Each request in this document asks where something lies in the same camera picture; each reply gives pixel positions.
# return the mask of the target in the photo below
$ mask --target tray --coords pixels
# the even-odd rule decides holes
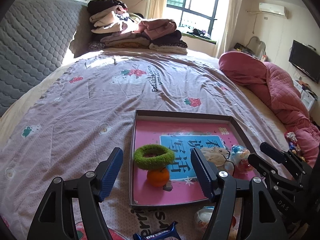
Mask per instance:
[[[133,162],[134,151],[146,144],[161,144],[175,152],[175,162],[167,166],[170,183],[153,187],[147,181],[147,171]],[[194,147],[245,146],[252,147],[245,133],[231,116],[137,110],[133,122],[129,170],[131,206],[172,206],[206,200],[190,162],[190,149]],[[250,180],[259,173],[254,170],[234,177]]]

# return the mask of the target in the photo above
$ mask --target window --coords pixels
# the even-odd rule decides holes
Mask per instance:
[[[219,0],[167,0],[165,18],[174,20],[179,27],[205,30],[212,33]]]

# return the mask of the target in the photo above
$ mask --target strawberry print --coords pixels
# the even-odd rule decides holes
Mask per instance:
[[[146,74],[146,72],[140,69],[131,69],[131,70],[125,69],[124,71],[121,71],[121,74],[123,74],[124,76],[136,75],[136,78],[139,78],[142,75]]]
[[[222,90],[228,90],[226,87],[224,87],[222,84],[219,82],[214,82],[218,87],[220,87]]]
[[[70,82],[70,84],[72,84],[72,83],[77,82],[77,81],[80,81],[80,80],[83,80],[83,77],[74,77],[74,78],[71,79],[69,82]]]
[[[184,100],[184,103],[186,105],[192,106],[192,107],[196,107],[196,106],[200,106],[201,105],[201,101],[199,98],[186,98]]]

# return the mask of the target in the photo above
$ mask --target television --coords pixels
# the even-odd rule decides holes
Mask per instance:
[[[289,62],[319,83],[320,55],[314,49],[293,40]]]

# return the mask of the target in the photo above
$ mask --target bedspread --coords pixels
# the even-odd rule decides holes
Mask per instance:
[[[285,125],[293,131],[306,161],[313,167],[319,153],[320,132],[294,87],[292,78],[269,62],[262,63],[242,52],[227,52],[220,57],[220,70],[233,82],[249,88]]]
[[[54,177],[79,178],[106,160],[114,147],[123,150],[124,162],[110,196],[100,204],[114,239],[149,234],[174,220],[179,222],[177,230],[183,240],[201,238],[194,230],[193,217],[207,203],[146,210],[129,207],[130,141],[136,109],[231,115],[257,153],[280,174],[288,175],[259,151],[262,141],[286,150],[284,139],[277,138],[282,128],[262,115],[217,69],[217,59],[141,51],[105,52],[78,60],[30,107],[1,144],[0,215],[18,240],[27,238]],[[186,104],[188,98],[197,103]],[[74,213],[82,237],[77,202]]]

